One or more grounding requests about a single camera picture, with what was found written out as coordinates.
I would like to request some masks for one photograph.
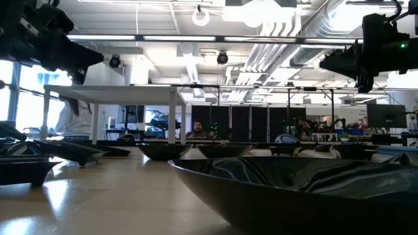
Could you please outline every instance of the ceiling light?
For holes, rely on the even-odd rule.
[[[144,36],[144,40],[147,41],[193,41],[193,42],[213,42],[216,40],[215,37],[212,36],[159,36],[159,35],[152,35],[152,36]]]
[[[131,84],[136,87],[170,87],[168,84]]]
[[[301,48],[320,48],[320,49],[345,49],[346,46],[338,46],[338,45],[300,45]]]
[[[234,86],[234,85],[230,85],[230,86],[220,86],[220,88],[242,88],[242,89],[253,89],[253,88],[255,88],[255,86]]]
[[[295,38],[289,37],[225,37],[225,42],[258,42],[258,43],[295,43]]]
[[[179,0],[179,1],[167,1],[167,0],[78,0],[81,3],[110,3],[110,4],[152,4],[152,5],[196,5],[197,2],[193,0]],[[212,6],[213,3],[209,1],[199,1],[200,5]]]
[[[73,41],[78,40],[135,40],[133,35],[68,35]]]
[[[203,13],[204,16],[203,16],[203,19],[198,20],[197,19],[197,14],[200,13],[200,12]],[[191,19],[192,19],[193,23],[195,23],[195,25],[197,25],[197,26],[206,26],[209,23],[209,20],[210,20],[209,12],[207,10],[204,10],[204,9],[200,9],[200,11],[196,9],[193,12],[193,14],[191,15]]]

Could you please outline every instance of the table surface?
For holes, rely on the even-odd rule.
[[[131,155],[85,168],[64,161],[48,173],[42,188],[0,186],[0,234],[243,235],[198,199],[166,162],[149,161],[138,148],[124,149]],[[251,155],[270,151],[254,149]],[[312,150],[300,156],[333,158]],[[184,158],[204,156],[191,149]]]
[[[185,104],[176,87],[155,86],[52,86],[44,89],[67,97],[98,104],[169,105],[176,92],[176,105]]]

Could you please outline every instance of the desk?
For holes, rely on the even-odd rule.
[[[119,135],[125,134],[125,133],[133,134],[133,135],[137,136],[137,140],[140,140],[140,135],[145,133],[145,131],[129,130],[129,129],[127,129],[127,130],[125,130],[125,129],[103,129],[103,130],[106,131],[106,139],[105,140],[108,140],[108,134],[113,134],[113,133],[116,133],[116,134],[119,134]]]
[[[88,102],[93,105],[92,143],[97,143],[99,128],[99,105],[168,105],[169,106],[169,143],[175,143],[176,106],[182,107],[182,123],[185,123],[185,101],[177,87],[169,85],[142,86],[44,86],[44,116],[40,138],[46,139],[48,112],[51,91],[60,95]],[[181,128],[182,143],[185,143],[185,125]]]

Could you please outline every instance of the black panel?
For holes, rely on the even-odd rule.
[[[249,133],[249,107],[237,106],[232,107],[232,141],[233,142],[248,142]]]
[[[195,120],[200,120],[204,131],[210,128],[210,106],[192,106],[191,107],[191,130]]]
[[[212,106],[212,121],[217,122],[217,135],[222,140],[228,139],[229,107]]]
[[[267,108],[251,107],[251,141],[267,142]]]
[[[294,118],[306,119],[305,108],[290,109],[290,124],[294,125]],[[270,108],[270,143],[273,143],[277,136],[284,133],[285,123],[287,122],[287,108]]]

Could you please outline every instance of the computer monitor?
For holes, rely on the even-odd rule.
[[[407,128],[404,105],[367,104],[369,127]]]

